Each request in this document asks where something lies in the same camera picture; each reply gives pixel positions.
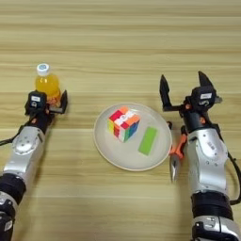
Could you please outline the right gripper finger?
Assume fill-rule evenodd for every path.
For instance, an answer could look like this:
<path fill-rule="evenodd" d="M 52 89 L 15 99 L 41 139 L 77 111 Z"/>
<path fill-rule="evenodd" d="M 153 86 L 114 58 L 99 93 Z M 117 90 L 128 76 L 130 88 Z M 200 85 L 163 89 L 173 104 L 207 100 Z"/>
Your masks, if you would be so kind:
<path fill-rule="evenodd" d="M 163 108 L 168 110 L 171 108 L 171 103 L 169 99 L 169 84 L 164 75 L 161 75 L 159 92 L 163 104 Z"/>
<path fill-rule="evenodd" d="M 198 75 L 199 75 L 201 87 L 212 87 L 213 86 L 212 82 L 210 81 L 210 79 L 204 72 L 198 71 Z"/>

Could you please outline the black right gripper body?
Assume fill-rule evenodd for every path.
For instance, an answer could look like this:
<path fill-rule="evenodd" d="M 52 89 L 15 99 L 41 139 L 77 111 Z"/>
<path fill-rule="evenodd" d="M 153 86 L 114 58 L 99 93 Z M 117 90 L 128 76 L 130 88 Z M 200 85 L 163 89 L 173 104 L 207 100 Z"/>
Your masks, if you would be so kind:
<path fill-rule="evenodd" d="M 214 104 L 220 104 L 222 98 L 217 96 L 210 104 L 198 105 L 198 103 L 191 96 L 186 96 L 182 104 L 172 105 L 169 97 L 163 97 L 163 110 L 164 111 L 178 111 L 180 117 L 184 119 L 185 129 L 188 133 L 200 129 L 213 128 L 219 131 L 217 123 L 212 123 L 208 116 L 208 110 Z"/>

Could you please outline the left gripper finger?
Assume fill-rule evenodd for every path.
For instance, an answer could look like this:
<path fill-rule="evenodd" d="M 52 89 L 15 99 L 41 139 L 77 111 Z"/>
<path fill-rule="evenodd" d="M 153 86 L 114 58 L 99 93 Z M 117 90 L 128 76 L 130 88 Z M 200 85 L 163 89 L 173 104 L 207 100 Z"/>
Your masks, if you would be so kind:
<path fill-rule="evenodd" d="M 68 105 L 68 92 L 67 92 L 67 90 L 64 90 L 64 92 L 62 93 L 60 103 L 61 103 L 60 114 L 64 114 L 66 112 L 67 105 Z"/>

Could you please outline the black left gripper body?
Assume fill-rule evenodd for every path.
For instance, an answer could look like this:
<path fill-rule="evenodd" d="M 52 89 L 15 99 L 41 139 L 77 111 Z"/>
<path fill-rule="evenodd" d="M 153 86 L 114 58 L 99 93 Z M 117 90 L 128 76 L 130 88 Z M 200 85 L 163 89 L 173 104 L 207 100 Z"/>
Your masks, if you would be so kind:
<path fill-rule="evenodd" d="M 56 114 L 64 114 L 66 106 L 53 107 L 47 105 L 45 108 L 30 108 L 26 109 L 26 115 L 29 117 L 28 126 L 39 128 L 44 134 L 55 119 Z"/>

